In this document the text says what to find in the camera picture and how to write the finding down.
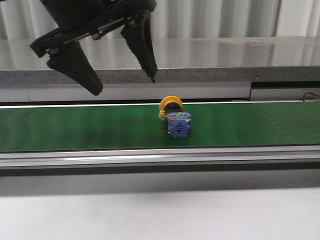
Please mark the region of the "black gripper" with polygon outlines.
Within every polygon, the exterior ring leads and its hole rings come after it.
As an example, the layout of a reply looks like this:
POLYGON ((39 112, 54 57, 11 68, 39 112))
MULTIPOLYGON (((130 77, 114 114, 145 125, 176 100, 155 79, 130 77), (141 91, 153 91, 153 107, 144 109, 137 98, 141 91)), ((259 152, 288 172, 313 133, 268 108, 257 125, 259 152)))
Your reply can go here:
POLYGON ((98 96, 103 84, 78 42, 87 36, 99 40, 123 27, 120 34, 141 69, 155 83, 157 63, 151 36, 154 0, 43 0, 58 28, 39 37, 30 48, 38 57, 49 54, 48 67, 76 81, 98 96))

